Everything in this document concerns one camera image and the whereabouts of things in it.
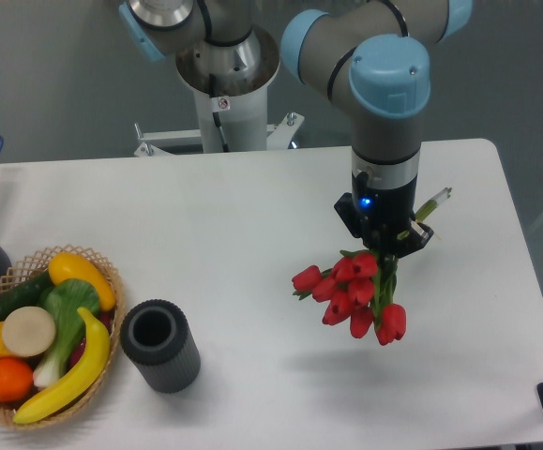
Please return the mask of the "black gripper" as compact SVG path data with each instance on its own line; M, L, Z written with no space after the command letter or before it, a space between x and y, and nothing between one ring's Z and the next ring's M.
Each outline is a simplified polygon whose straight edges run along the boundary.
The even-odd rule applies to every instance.
M382 256L405 257L425 247L431 228L415 223L414 201L418 163L352 163L352 190L334 208L363 245Z

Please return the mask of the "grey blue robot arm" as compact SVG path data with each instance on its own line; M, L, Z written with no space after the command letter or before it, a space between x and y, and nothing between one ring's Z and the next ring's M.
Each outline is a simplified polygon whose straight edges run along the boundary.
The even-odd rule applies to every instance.
M173 56L192 90L207 153L263 150L267 88L285 68L351 121L352 188L343 223L382 256L423 248L432 230L414 213L422 116L430 98L427 46L460 30L469 1L370 1L339 17L308 9L280 40L250 1L125 1L119 12L151 60Z

